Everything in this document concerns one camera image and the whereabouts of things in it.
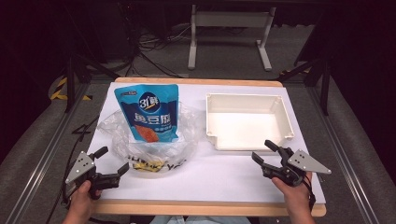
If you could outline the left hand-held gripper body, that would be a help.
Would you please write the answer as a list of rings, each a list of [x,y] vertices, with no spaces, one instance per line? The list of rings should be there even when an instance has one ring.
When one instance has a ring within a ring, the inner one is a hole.
[[[115,174],[103,175],[96,172],[96,163],[84,151],[81,151],[75,160],[70,172],[64,183],[71,186],[71,189],[66,193],[66,196],[71,196],[86,180],[89,180],[92,185],[89,190],[91,198],[98,200],[97,191],[103,189],[114,189],[120,184],[120,176]]]

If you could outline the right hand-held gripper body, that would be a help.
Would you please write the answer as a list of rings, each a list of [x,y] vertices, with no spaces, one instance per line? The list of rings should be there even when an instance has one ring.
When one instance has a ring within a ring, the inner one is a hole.
[[[280,155],[281,166],[275,167],[261,160],[262,174],[270,179],[277,177],[288,186],[297,187],[303,182],[307,172],[326,175],[332,173],[331,169],[301,149],[298,149],[296,152],[293,152],[289,147],[271,147],[271,149]]]

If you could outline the white plastic box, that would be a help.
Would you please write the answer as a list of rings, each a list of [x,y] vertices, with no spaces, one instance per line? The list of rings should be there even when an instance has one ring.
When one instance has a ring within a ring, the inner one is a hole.
[[[270,151],[295,134],[281,95],[209,93],[206,135],[217,150]]]

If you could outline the clear plastic bag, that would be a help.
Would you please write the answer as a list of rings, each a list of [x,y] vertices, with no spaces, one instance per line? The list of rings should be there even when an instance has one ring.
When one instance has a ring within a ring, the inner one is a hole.
[[[98,130],[111,139],[110,149],[135,172],[164,174],[189,161],[204,135],[205,113],[179,105],[177,139],[169,143],[146,143],[133,138],[121,110],[98,124]]]

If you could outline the blue snack pouch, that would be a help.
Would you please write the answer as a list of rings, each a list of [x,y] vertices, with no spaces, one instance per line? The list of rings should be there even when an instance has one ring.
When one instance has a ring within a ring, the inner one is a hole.
[[[139,84],[117,88],[114,93],[135,140],[178,139],[178,85]]]

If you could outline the person's right hand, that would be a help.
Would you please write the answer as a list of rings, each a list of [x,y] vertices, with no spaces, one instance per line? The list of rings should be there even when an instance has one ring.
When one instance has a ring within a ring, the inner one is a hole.
[[[277,177],[273,177],[272,182],[284,195],[286,208],[292,224],[315,223],[309,208],[310,193],[304,184],[291,187]]]

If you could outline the person's left hand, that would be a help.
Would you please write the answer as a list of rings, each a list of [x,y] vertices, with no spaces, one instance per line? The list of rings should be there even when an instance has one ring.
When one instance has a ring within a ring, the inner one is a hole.
[[[86,224],[92,215],[93,202],[89,190],[92,183],[86,180],[71,196],[71,203],[63,224]]]

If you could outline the yellow black floor tape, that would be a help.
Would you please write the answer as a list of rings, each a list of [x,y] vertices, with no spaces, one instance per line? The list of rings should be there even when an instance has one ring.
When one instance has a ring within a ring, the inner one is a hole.
[[[62,77],[56,86],[53,94],[50,96],[51,100],[67,100],[68,97],[66,94],[63,94],[63,89],[66,85],[67,77]]]

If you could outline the black metal stand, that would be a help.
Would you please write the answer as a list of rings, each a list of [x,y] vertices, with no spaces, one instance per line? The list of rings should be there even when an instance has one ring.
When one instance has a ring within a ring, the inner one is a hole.
[[[290,71],[282,71],[276,81],[283,82],[303,71],[308,70],[307,76],[304,78],[304,84],[306,87],[315,87],[318,81],[321,80],[321,90],[319,96],[319,105],[325,116],[328,116],[328,96],[330,88],[330,71],[328,69],[328,63],[326,60],[316,59],[311,62],[303,63]]]
[[[101,74],[105,74],[111,77],[113,80],[119,77],[115,72],[108,68],[105,68],[101,64],[94,62],[84,56],[78,55],[76,53],[71,54],[66,67],[66,83],[67,83],[67,106],[65,112],[68,113],[72,110],[76,104],[78,97],[75,91],[75,77],[81,84],[89,84],[92,76],[88,71],[87,66],[91,66],[98,70]]]

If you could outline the white metal stand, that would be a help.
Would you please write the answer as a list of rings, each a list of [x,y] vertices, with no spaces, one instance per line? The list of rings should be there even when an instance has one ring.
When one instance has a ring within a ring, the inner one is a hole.
[[[232,41],[232,37],[251,31],[258,34],[249,35],[245,42],[257,49],[264,71],[272,71],[273,66],[267,53],[266,43],[275,15],[275,7],[259,12],[242,12],[200,9],[199,6],[192,5],[187,68],[195,69],[199,44],[231,44],[233,42],[243,44],[243,40]]]

